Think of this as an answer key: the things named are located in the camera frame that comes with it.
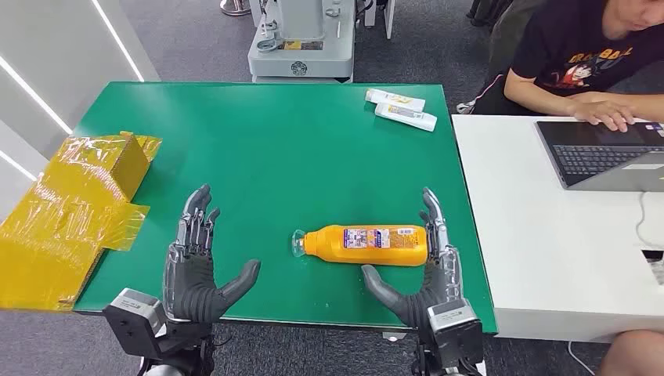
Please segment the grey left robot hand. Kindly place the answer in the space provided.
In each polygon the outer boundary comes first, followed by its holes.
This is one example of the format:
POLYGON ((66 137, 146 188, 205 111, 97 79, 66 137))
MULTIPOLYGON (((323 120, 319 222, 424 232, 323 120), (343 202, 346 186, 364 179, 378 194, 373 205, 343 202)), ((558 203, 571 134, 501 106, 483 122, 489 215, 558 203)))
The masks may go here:
POLYGON ((204 184, 184 204, 175 240, 164 264, 163 304, 168 319, 195 323, 218 322, 226 311, 253 288, 261 261, 247 261, 240 274, 218 287, 212 245, 220 209, 207 212, 211 188, 204 184))

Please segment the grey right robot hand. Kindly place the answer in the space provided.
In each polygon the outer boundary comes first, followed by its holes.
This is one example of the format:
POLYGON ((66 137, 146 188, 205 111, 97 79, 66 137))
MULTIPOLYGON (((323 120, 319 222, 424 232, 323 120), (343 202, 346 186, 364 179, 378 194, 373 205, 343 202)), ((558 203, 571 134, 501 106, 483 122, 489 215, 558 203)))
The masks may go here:
POLYGON ((427 187, 423 188, 422 197, 428 208, 420 212, 424 221, 428 256, 420 290, 415 294, 403 295, 385 283, 374 266, 363 265, 361 270, 366 288, 379 302, 407 327, 425 330, 429 326, 428 309, 461 299, 463 284, 459 254, 449 242, 439 199, 427 187))

